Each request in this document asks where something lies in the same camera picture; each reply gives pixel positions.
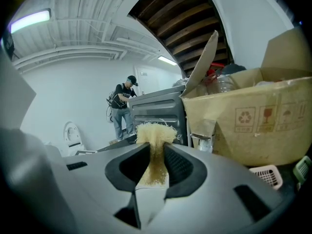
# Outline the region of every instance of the plastic basket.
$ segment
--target plastic basket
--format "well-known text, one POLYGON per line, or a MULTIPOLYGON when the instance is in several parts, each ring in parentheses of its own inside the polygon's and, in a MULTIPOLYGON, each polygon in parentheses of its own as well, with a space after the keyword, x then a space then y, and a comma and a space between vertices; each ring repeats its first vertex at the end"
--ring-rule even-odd
POLYGON ((250 168, 249 171, 256 174, 258 177, 263 179, 269 185, 271 185, 275 190, 280 188, 283 184, 283 179, 281 174, 279 173, 276 166, 268 165, 268 166, 260 166, 250 168))
POLYGON ((294 167, 293 174, 303 184, 307 180, 309 168, 312 166, 312 161, 308 156, 304 156, 294 167))

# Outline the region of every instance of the man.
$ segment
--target man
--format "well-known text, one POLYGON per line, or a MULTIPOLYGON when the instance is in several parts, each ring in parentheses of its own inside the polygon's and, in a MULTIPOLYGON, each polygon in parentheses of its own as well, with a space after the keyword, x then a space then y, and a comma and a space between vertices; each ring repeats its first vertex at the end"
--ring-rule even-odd
POLYGON ((116 132, 116 138, 118 141, 121 141, 123 139, 121 126, 122 117, 126 122, 127 134, 129 136, 134 134, 133 120, 130 114, 130 109, 127 106, 129 97, 137 96, 134 90, 131 89, 133 85, 138 86, 137 79, 134 76, 129 76, 125 83, 116 86, 116 90, 113 95, 112 116, 116 132))

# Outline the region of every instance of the black cap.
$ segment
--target black cap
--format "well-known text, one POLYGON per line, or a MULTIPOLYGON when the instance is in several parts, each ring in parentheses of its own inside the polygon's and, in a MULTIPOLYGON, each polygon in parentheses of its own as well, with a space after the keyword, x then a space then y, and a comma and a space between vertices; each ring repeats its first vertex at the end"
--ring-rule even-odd
POLYGON ((134 76, 128 76, 128 79, 131 81, 131 83, 135 86, 138 87, 138 84, 137 84, 137 78, 134 77, 134 76))

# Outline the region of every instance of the door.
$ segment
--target door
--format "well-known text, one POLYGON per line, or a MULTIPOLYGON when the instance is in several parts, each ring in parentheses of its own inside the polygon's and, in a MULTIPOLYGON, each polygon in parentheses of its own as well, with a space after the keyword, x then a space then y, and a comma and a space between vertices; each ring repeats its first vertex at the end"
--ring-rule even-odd
POLYGON ((152 68, 137 67, 138 85, 142 95, 159 91, 158 76, 152 68))

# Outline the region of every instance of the fluorescent light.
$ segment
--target fluorescent light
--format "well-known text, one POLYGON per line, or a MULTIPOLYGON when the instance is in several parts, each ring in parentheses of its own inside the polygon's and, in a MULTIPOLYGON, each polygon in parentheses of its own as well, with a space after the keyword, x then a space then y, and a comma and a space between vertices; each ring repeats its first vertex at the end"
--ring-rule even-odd
POLYGON ((11 34, 18 31, 19 29, 22 29, 24 27, 27 27, 29 25, 32 25, 34 23, 42 22, 42 21, 48 21, 50 19, 50 11, 44 10, 37 13, 34 13, 32 15, 26 16, 24 18, 21 18, 17 20, 16 22, 12 23, 11 25, 11 34))
POLYGON ((158 57, 159 60, 165 61, 173 66, 177 65, 174 61, 169 60, 168 58, 165 57, 158 57))

